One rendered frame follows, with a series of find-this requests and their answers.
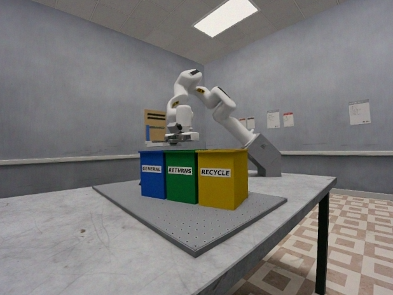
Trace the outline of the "green returns bin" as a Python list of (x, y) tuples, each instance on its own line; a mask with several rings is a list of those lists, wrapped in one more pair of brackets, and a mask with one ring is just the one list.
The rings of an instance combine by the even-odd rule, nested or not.
[(198, 153), (193, 149), (163, 151), (166, 156), (167, 200), (198, 204)]

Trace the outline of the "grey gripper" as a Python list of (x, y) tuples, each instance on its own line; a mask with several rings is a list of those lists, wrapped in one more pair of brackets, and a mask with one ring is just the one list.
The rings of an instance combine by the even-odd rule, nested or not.
[(169, 142), (169, 140), (170, 140), (170, 144), (177, 144), (179, 142), (199, 141), (199, 133), (185, 132), (185, 133), (177, 133), (177, 134), (165, 134), (164, 141), (152, 141), (152, 143)]

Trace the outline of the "yellow recycle bin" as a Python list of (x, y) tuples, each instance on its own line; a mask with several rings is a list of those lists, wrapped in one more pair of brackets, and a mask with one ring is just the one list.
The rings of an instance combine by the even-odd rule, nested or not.
[(249, 149), (211, 149), (198, 153), (198, 204), (235, 210), (248, 197)]

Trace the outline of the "blue bin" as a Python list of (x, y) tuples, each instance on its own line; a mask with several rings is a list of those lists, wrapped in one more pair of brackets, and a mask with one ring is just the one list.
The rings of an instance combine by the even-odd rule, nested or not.
[(167, 199), (166, 159), (163, 151), (138, 151), (141, 163), (141, 196)]

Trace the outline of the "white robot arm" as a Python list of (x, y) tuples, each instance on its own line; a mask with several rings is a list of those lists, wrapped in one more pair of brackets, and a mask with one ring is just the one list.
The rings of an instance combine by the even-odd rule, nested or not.
[(208, 91), (206, 87), (197, 86), (201, 79), (202, 73), (192, 69), (182, 72), (175, 82), (174, 97), (167, 104), (167, 120), (170, 122), (167, 128), (170, 133), (177, 134), (194, 130), (191, 126), (193, 112), (190, 106), (184, 105), (189, 100), (188, 94), (192, 94), (197, 96), (210, 110), (222, 102), (213, 112), (213, 119), (225, 127), (242, 144), (242, 148), (248, 146), (256, 137), (256, 134), (253, 134), (254, 129), (249, 132), (237, 119), (229, 117), (236, 109), (234, 101), (220, 87), (216, 86)]

